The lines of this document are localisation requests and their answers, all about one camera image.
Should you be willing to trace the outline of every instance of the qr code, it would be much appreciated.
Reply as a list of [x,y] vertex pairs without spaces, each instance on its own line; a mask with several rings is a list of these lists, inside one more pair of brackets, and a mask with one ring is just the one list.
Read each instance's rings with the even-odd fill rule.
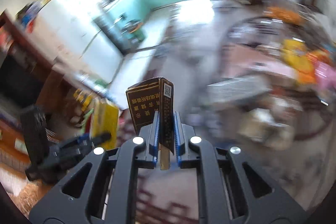
[[167,96],[169,98],[171,98],[171,86],[167,85],[166,83],[164,84],[164,92],[163,92],[164,96]]

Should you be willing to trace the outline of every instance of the silver screw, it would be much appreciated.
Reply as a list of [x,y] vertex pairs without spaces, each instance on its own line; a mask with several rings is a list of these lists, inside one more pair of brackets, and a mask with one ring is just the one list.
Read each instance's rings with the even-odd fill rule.
[[241,149],[238,146],[233,146],[230,148],[232,154],[238,155],[241,152]]

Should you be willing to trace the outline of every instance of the brown box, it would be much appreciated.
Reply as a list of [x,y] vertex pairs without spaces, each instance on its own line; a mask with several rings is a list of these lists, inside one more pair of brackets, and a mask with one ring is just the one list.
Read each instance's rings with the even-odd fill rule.
[[160,144],[174,153],[173,134],[174,85],[163,77],[151,78],[126,91],[134,129],[139,134],[141,127],[151,124],[155,111],[160,117]]

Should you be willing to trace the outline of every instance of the triangular cutout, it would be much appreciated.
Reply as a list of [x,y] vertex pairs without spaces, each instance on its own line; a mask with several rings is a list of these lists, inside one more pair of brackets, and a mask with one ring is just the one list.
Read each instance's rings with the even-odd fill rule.
[[243,168],[255,198],[261,198],[272,192],[272,188],[247,163]]
[[79,198],[90,173],[92,164],[87,163],[63,187],[62,192],[73,198]]

